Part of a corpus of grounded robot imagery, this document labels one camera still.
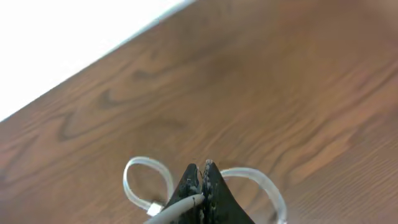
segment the wooden table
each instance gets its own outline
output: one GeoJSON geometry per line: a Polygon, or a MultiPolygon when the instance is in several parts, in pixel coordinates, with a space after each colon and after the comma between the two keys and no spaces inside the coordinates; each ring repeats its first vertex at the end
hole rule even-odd
{"type": "MultiPolygon", "coordinates": [[[[259,169],[289,223],[395,223],[397,6],[188,6],[0,124],[0,223],[143,222],[121,184],[134,156],[160,160],[175,183],[205,159],[259,169]]],[[[141,197],[165,198],[156,171],[129,175],[141,197]]],[[[264,223],[266,194],[228,184],[264,223]]]]}

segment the white plastic strap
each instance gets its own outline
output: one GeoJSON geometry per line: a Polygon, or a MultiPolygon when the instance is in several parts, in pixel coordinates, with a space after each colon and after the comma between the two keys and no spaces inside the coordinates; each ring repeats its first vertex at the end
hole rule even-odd
{"type": "MultiPolygon", "coordinates": [[[[168,168],[166,168],[166,166],[161,164],[159,161],[156,161],[148,157],[134,157],[127,163],[126,168],[124,168],[123,188],[124,192],[127,195],[127,198],[138,207],[147,210],[147,214],[153,217],[156,214],[158,214],[160,211],[162,211],[163,206],[155,202],[150,203],[148,201],[140,199],[139,197],[137,197],[137,195],[135,195],[131,191],[130,186],[127,182],[127,170],[130,166],[134,164],[142,164],[145,166],[149,166],[157,170],[163,176],[163,178],[166,181],[167,196],[169,200],[174,192],[173,178],[168,168]]],[[[269,199],[271,200],[274,208],[277,210],[278,214],[277,224],[287,223],[286,222],[287,209],[285,201],[282,198],[278,188],[265,174],[263,174],[259,170],[252,168],[236,167],[236,168],[222,170],[221,175],[223,177],[245,177],[255,181],[262,189],[264,189],[267,192],[269,199]]]]}

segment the wood grain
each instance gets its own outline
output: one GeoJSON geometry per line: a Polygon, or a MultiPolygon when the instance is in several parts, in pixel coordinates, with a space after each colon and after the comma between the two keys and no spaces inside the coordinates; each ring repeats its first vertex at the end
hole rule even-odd
{"type": "MultiPolygon", "coordinates": [[[[205,159],[259,169],[289,223],[395,223],[397,6],[193,3],[0,124],[0,223],[143,222],[121,185],[134,156],[162,161],[176,183],[205,159]]],[[[165,198],[154,171],[130,178],[165,198]]],[[[265,223],[265,193],[230,184],[265,223]]]]}

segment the wood surface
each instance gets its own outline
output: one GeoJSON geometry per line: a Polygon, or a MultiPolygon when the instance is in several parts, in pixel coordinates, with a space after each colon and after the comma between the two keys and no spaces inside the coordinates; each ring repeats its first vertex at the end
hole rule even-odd
{"type": "MultiPolygon", "coordinates": [[[[396,223],[396,15],[393,0],[193,3],[0,123],[0,223],[142,223],[121,184],[134,156],[175,183],[206,159],[259,169],[288,223],[396,223]]],[[[129,178],[165,199],[155,171],[129,178]]],[[[266,223],[266,194],[227,183],[266,223]]]]}

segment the white surface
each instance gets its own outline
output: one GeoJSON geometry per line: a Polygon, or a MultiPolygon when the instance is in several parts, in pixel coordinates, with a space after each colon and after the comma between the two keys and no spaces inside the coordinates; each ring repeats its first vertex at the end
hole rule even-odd
{"type": "Polygon", "coordinates": [[[0,2],[0,121],[184,0],[0,2]]]}

